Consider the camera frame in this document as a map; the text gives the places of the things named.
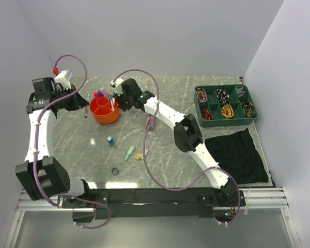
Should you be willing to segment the brown black rolled band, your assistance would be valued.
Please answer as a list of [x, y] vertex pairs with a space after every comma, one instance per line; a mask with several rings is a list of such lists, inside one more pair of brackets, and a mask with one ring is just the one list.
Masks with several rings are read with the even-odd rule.
[[244, 102], [241, 104], [243, 113], [245, 115], [246, 118], [254, 118], [256, 111], [255, 108], [252, 104], [252, 102], [248, 101], [248, 102]]

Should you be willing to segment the pink black rolled band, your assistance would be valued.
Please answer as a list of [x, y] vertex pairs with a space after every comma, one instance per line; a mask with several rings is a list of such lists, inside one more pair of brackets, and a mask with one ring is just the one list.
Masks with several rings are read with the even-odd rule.
[[200, 104], [207, 103], [208, 101], [208, 95], [204, 88], [198, 88], [196, 89], [197, 99]]

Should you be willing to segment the orange round divided container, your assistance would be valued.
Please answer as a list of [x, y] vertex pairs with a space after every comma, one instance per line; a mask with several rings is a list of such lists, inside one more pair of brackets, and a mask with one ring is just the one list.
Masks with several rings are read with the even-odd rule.
[[115, 109], [112, 111], [108, 97], [94, 98], [90, 102], [89, 109], [94, 119], [100, 124], [110, 124], [115, 122], [120, 116], [118, 102], [115, 101]]

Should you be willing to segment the tan eraser block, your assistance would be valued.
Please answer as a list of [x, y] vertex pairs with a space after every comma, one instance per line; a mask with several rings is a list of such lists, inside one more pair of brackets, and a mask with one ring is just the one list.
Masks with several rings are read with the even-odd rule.
[[135, 159], [136, 159], [136, 160], [139, 160], [139, 159], [141, 158], [141, 156], [142, 156], [141, 153], [137, 153], [136, 156], [135, 156]]

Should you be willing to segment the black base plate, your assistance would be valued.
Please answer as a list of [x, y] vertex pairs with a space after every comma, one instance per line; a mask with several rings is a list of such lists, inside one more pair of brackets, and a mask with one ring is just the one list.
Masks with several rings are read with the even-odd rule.
[[246, 206], [243, 192], [228, 192], [213, 188], [189, 188], [173, 192], [165, 189], [91, 189], [88, 200], [105, 206], [65, 199], [64, 209], [90, 209], [96, 220], [108, 217], [109, 207], [114, 218], [198, 216], [213, 217], [215, 208], [238, 208]]

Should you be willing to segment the pink capped black highlighter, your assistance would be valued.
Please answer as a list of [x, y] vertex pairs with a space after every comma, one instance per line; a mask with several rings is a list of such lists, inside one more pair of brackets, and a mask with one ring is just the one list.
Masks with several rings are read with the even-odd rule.
[[93, 96], [94, 96], [94, 98], [96, 98], [96, 99], [100, 98], [100, 96], [99, 96], [96, 92], [93, 93]]

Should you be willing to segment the black cloth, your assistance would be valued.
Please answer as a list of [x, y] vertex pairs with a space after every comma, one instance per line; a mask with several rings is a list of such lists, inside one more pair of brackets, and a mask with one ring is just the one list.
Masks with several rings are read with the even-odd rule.
[[238, 184], [268, 182], [261, 156], [248, 129], [208, 138], [205, 145], [219, 166], [231, 174]]

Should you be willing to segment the purple capped black highlighter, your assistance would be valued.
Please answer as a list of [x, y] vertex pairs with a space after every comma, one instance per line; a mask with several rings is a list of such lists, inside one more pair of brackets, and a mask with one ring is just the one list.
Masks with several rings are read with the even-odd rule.
[[103, 97], [104, 95], [103, 95], [103, 93], [99, 90], [99, 91], [97, 91], [97, 95], [99, 96], [99, 97]]

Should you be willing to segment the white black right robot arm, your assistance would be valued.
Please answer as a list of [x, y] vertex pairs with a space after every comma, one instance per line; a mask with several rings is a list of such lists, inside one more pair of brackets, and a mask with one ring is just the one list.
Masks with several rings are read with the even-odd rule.
[[241, 194], [233, 176], [219, 167], [218, 162], [206, 148], [199, 125], [192, 114], [185, 115], [159, 100], [149, 91], [143, 92], [135, 79], [123, 80], [116, 78], [111, 81], [114, 88], [114, 98], [119, 107], [125, 112], [134, 107], [153, 115], [166, 125], [174, 134], [176, 147], [190, 155], [206, 175], [211, 186], [217, 191], [217, 202], [227, 206], [235, 202], [241, 206]]

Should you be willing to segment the green compartment tray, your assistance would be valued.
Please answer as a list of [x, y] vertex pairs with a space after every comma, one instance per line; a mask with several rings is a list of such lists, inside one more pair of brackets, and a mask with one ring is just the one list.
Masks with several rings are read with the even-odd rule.
[[202, 85], [194, 90], [199, 125], [203, 128], [249, 125], [258, 113], [246, 85]]

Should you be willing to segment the blue white pen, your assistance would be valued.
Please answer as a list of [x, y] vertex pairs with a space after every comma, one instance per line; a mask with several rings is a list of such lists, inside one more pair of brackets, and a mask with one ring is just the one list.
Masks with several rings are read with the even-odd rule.
[[85, 112], [84, 112], [84, 117], [87, 118], [88, 117], [88, 109], [89, 109], [89, 100], [90, 100], [90, 94], [87, 94], [87, 105], [85, 106]]

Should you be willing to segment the light purple highlighter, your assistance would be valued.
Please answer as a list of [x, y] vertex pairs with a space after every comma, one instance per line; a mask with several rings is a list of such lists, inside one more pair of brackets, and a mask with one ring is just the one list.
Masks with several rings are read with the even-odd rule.
[[100, 89], [100, 91], [101, 91], [101, 93], [105, 96], [105, 97], [107, 97], [108, 96], [108, 93], [107, 93], [107, 91], [105, 90], [105, 88], [101, 88]]

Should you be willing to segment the blue capped white marker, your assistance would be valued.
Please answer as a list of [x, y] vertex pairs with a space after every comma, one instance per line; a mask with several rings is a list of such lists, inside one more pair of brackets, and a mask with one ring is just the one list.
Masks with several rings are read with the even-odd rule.
[[112, 98], [113, 98], [113, 96], [109, 95], [109, 101], [110, 101], [110, 104], [111, 104], [111, 109], [112, 109], [112, 111], [114, 111]]

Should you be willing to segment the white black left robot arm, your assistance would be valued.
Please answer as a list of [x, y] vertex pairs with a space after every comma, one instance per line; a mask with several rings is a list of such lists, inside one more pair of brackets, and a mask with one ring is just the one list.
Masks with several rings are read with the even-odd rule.
[[87, 107], [89, 103], [80, 94], [75, 94], [43, 111], [49, 103], [75, 90], [70, 78], [70, 73], [65, 70], [55, 78], [44, 77], [32, 81], [34, 92], [26, 106], [30, 122], [29, 148], [24, 163], [16, 166], [15, 174], [32, 200], [43, 198], [40, 192], [42, 188], [48, 197], [74, 196], [74, 201], [86, 208], [93, 201], [87, 182], [71, 178], [54, 158], [54, 126], [59, 110], [76, 111]]

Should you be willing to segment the black white rolled band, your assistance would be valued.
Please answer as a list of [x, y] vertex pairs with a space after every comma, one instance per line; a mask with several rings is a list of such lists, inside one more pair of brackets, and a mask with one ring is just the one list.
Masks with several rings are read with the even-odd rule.
[[218, 101], [220, 103], [227, 103], [227, 102], [229, 102], [229, 94], [225, 90], [223, 90], [221, 88], [217, 88], [216, 89], [216, 96], [217, 96]]

